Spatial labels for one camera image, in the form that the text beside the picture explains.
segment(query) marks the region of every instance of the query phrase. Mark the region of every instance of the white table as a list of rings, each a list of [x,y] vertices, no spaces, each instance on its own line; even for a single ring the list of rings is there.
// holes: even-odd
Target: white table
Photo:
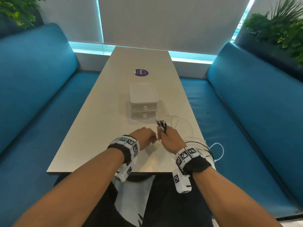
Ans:
[[[144,69],[147,76],[136,76],[135,69]],[[103,68],[93,89],[66,135],[48,173],[73,172],[106,150],[109,142],[123,134],[147,127],[157,130],[154,119],[128,118],[128,84],[152,83],[160,102],[157,118],[173,125],[181,137],[203,139],[179,76],[167,51],[116,47]],[[133,172],[172,172],[176,168],[172,154],[157,141],[139,152]]]

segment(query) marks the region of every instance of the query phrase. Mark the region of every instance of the lid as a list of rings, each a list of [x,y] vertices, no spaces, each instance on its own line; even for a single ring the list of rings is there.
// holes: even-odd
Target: lid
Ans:
[[[157,92],[150,83],[129,84],[128,92],[131,103],[157,103],[159,101]]]

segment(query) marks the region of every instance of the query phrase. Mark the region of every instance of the green leaves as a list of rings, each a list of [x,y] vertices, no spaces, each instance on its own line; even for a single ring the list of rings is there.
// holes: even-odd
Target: green leaves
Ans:
[[[32,11],[39,7],[37,1],[41,0],[0,0],[0,14],[12,18],[17,25],[28,28],[36,21]]]
[[[252,14],[243,26],[258,40],[280,45],[303,65],[303,0],[279,0],[268,16]]]

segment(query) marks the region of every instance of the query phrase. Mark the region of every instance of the blue backrest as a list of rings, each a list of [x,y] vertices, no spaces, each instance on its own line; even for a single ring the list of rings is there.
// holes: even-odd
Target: blue backrest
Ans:
[[[231,43],[207,77],[303,206],[303,83]]]
[[[0,40],[0,153],[77,68],[54,23]]]

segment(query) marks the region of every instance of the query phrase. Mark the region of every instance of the blue cushion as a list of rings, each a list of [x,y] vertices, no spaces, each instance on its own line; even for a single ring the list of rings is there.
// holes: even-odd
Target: blue cushion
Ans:
[[[284,195],[271,173],[235,124],[206,80],[180,78],[206,143],[220,143],[224,155],[217,171],[243,189],[274,217],[294,215],[298,209]],[[215,159],[222,148],[211,148]]]
[[[98,75],[76,73],[0,159],[1,227],[11,226],[53,187],[57,176],[47,168]]]
[[[0,153],[77,67],[56,24],[0,40]]]
[[[303,207],[303,83],[231,43],[207,75]]]

